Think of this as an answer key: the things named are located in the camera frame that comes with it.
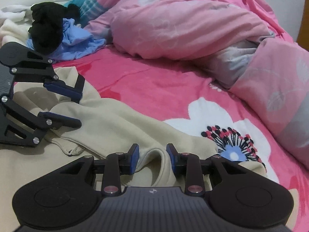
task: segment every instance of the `blue cloth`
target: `blue cloth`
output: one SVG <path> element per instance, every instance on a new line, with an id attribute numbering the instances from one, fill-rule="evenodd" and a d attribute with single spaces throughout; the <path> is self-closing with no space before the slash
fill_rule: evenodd
<path id="1" fill-rule="evenodd" d="M 81 27 L 85 27 L 89 21 L 97 19 L 108 10 L 108 8 L 104 8 L 97 0 L 85 0 L 79 9 Z"/>
<path id="2" fill-rule="evenodd" d="M 105 39 L 94 40 L 93 35 L 74 25 L 74 19 L 63 19 L 63 40 L 48 57 L 55 61 L 69 61 L 92 54 L 106 45 Z M 34 50 L 32 39 L 27 47 Z"/>
<path id="3" fill-rule="evenodd" d="M 71 0 L 71 1 L 66 2 L 66 4 L 64 4 L 64 6 L 68 7 L 70 3 L 73 3 L 76 6 L 81 7 L 83 5 L 84 1 L 85 0 Z"/>

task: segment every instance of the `gray fabric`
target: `gray fabric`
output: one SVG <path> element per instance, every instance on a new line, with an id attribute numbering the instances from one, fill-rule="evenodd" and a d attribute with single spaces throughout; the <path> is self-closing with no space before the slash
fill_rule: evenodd
<path id="1" fill-rule="evenodd" d="M 195 64 L 230 89 L 245 72 L 258 44 L 244 40 L 208 57 L 195 60 Z"/>
<path id="2" fill-rule="evenodd" d="M 277 141 L 309 169 L 309 93 L 291 122 L 277 136 Z"/>

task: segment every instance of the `crumpled clothing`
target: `crumpled clothing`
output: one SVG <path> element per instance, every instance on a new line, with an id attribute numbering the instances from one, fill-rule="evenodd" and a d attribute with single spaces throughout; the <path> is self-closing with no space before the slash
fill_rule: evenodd
<path id="1" fill-rule="evenodd" d="M 1 46 L 8 42 L 26 45 L 32 21 L 32 11 L 29 6 L 11 5 L 0 9 Z"/>
<path id="2" fill-rule="evenodd" d="M 43 2 L 31 7 L 34 22 L 29 29 L 35 51 L 49 55 L 62 42 L 63 18 L 73 18 L 78 22 L 79 7 L 69 4 L 64 7 L 53 2 Z"/>
<path id="3" fill-rule="evenodd" d="M 63 18 L 63 39 L 59 47 L 48 57 L 54 61 L 68 61 L 92 54 L 106 44 L 105 39 L 94 40 L 88 31 L 74 25 L 74 19 Z M 32 39 L 27 47 L 34 49 Z"/>

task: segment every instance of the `beige fabric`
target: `beige fabric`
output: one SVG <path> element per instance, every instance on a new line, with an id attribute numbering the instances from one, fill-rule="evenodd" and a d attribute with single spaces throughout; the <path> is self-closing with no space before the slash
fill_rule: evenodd
<path id="1" fill-rule="evenodd" d="M 75 68 L 59 68 L 56 73 L 67 85 L 74 86 L 77 78 Z M 134 111 L 122 102 L 101 99 L 88 82 L 85 82 L 80 104 L 48 92 L 41 84 L 17 83 L 14 91 L 14 100 L 33 114 L 51 111 L 78 118 L 82 127 L 77 130 L 62 127 L 50 132 L 46 140 L 52 143 L 43 140 L 36 148 L 0 148 L 0 232 L 13 231 L 18 226 L 11 207 L 12 197 L 18 188 L 79 156 L 106 157 L 110 153 L 127 152 L 133 143 L 138 143 L 138 172 L 134 176 L 122 176 L 123 186 L 183 187 L 183 178 L 176 179 L 172 173 L 166 144 L 171 142 L 179 152 L 194 153 L 201 159 L 217 153 L 217 147 L 211 140 L 184 134 Z M 265 169 L 258 162 L 242 162 L 241 165 L 265 176 Z M 205 185 L 206 189 L 211 189 L 207 176 Z"/>
<path id="2" fill-rule="evenodd" d="M 298 208 L 299 208 L 299 195 L 298 195 L 298 191 L 297 189 L 293 188 L 290 189 L 289 192 L 291 193 L 291 195 L 293 196 L 293 200 L 294 200 L 294 208 L 293 211 L 288 219 L 288 222 L 286 223 L 286 226 L 290 229 L 293 230 L 293 228 L 295 227 L 296 224 L 296 220 L 297 220 L 297 215 L 298 215 Z"/>
<path id="3" fill-rule="evenodd" d="M 30 6 L 11 5 L 0 9 L 0 43 L 17 42 L 26 46 L 32 25 Z"/>

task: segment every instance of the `blue gripper pad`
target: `blue gripper pad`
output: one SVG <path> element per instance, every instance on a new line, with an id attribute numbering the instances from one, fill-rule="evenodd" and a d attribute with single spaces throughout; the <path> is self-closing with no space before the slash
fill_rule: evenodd
<path id="1" fill-rule="evenodd" d="M 68 86 L 61 86 L 59 84 L 48 83 L 43 85 L 48 91 L 64 95 L 71 99 L 80 100 L 82 98 L 82 93 L 77 92 L 73 87 L 70 89 Z"/>
<path id="2" fill-rule="evenodd" d="M 130 162 L 130 174 L 134 174 L 136 170 L 136 165 L 139 159 L 139 146 L 137 145 L 132 156 Z"/>
<path id="3" fill-rule="evenodd" d="M 173 173 L 175 173 L 175 168 L 176 168 L 176 162 L 177 162 L 177 156 L 174 156 L 173 153 L 171 152 L 171 149 L 169 147 L 169 145 L 166 146 L 166 151 L 168 153 L 168 155 L 171 158 L 171 164 L 172 164 L 172 170 Z"/>

